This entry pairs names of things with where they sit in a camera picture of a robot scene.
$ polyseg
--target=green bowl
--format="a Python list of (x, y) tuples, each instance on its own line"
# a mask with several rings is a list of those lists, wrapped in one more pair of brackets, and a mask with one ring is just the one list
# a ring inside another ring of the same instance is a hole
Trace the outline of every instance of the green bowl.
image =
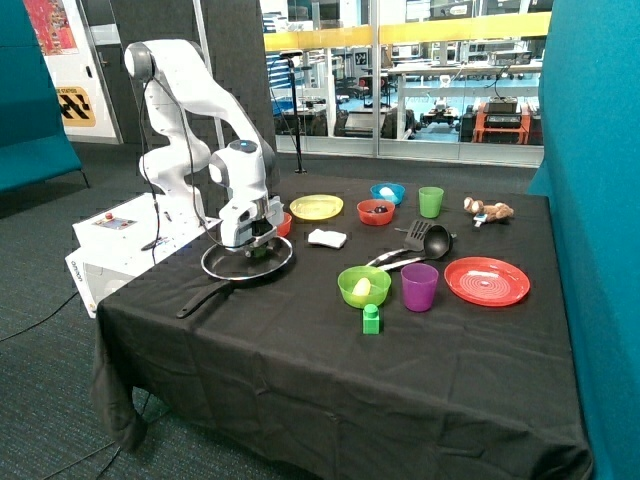
[[(354, 295), (353, 289), (362, 278), (367, 278), (371, 283), (369, 295)], [(380, 305), (387, 298), (391, 277), (384, 270), (376, 267), (351, 267), (338, 276), (338, 286), (345, 302), (355, 308), (364, 308), (372, 303)]]

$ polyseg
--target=red bowl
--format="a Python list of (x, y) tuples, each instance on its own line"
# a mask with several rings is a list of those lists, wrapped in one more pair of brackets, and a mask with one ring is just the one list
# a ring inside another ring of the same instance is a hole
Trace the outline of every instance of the red bowl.
[[(384, 213), (372, 213), (376, 207), (381, 206), (387, 207), (387, 211)], [(372, 198), (370, 200), (364, 200), (358, 204), (358, 215), (360, 216), (362, 223), (367, 225), (386, 225), (393, 218), (393, 212), (395, 209), (396, 206), (393, 202)]]
[(291, 214), (284, 212), (284, 221), (278, 225), (277, 234), (279, 237), (286, 237), (291, 230)]

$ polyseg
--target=teal chair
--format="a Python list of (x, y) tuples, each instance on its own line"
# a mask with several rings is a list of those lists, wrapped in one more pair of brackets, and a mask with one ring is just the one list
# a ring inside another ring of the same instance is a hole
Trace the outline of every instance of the teal chair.
[(640, 478), (639, 40), (635, 2), (556, 0), (529, 190), (549, 197), (594, 478), (607, 480)]
[(0, 192), (78, 170), (55, 88), (22, 0), (3, 0), (0, 29)]

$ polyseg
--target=door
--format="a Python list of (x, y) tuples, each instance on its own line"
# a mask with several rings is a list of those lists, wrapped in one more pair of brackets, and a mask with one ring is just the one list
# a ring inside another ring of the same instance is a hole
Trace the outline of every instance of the door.
[(122, 143), (84, 11), (75, 0), (24, 0), (70, 140)]

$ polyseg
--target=glass wall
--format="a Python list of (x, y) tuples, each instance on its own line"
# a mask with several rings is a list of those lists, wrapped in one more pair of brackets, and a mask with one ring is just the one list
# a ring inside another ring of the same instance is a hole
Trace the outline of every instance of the glass wall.
[(551, 0), (261, 3), (279, 151), (541, 162)]

